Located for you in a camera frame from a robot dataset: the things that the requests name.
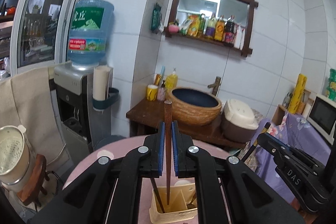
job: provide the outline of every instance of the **round table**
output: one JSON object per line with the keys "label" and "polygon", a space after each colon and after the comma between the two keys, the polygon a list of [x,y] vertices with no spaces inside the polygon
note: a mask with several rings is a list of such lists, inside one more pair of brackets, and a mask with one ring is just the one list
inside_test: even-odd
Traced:
{"label": "round table", "polygon": [[[132,138],[123,139],[117,142],[110,143],[108,145],[103,146],[99,150],[96,150],[92,154],[88,155],[84,160],[82,160],[76,168],[72,171],[70,176],[68,177],[65,185],[63,188],[67,187],[74,179],[76,179],[82,172],[84,172],[90,165],[92,165],[98,158],[102,156],[108,156],[110,159],[117,159],[120,157],[124,157],[127,152],[130,150],[137,148],[143,145],[143,141],[146,136],[137,136]],[[207,150],[212,156],[225,159],[229,156],[229,153],[226,151],[215,147],[213,145],[193,140],[194,145]],[[175,177],[174,173],[174,165],[172,161],[172,172],[171,172],[171,185],[174,185],[178,180]],[[194,179],[188,179],[191,183],[194,182]],[[163,165],[163,173],[162,176],[158,179],[155,179],[157,186],[166,186],[166,160],[164,159]],[[139,207],[139,224],[149,224],[151,223],[150,216],[149,216],[149,208],[152,202],[152,184],[150,179],[144,178],[142,179],[142,189],[141,189],[141,196],[140,196],[140,207]],[[188,223],[188,224],[196,224],[198,223],[198,218],[195,216],[193,219],[176,222],[176,223]]]}

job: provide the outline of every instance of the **microwave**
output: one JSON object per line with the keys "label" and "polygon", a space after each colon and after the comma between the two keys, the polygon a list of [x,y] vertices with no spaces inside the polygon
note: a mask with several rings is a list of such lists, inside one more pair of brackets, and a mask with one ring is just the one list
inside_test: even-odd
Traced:
{"label": "microwave", "polygon": [[307,121],[320,133],[329,144],[334,143],[336,102],[317,94]]}

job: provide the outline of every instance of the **colander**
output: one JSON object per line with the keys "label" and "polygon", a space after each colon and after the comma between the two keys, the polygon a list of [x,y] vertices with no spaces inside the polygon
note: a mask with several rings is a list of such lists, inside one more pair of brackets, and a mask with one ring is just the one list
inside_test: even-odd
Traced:
{"label": "colander", "polygon": [[25,141],[25,132],[22,125],[0,128],[0,180],[6,188],[14,191],[22,189],[32,172],[32,169],[28,170],[31,155]]}

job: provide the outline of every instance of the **brown basin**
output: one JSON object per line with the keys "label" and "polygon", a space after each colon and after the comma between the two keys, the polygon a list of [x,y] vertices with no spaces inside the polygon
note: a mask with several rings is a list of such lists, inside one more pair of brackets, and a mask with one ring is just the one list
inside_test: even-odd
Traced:
{"label": "brown basin", "polygon": [[172,101],[173,119],[190,125],[211,123],[222,108],[215,96],[191,88],[174,88],[168,92],[167,100]]}

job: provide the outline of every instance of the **bronze faucet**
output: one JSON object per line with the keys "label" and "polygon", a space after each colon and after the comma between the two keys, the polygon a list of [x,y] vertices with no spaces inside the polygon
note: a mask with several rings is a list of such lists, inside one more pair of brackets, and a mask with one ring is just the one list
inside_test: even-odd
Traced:
{"label": "bronze faucet", "polygon": [[214,96],[217,95],[220,84],[221,84],[221,77],[217,76],[215,82],[211,85],[208,85],[208,89],[212,88],[212,92],[211,92],[212,95]]}

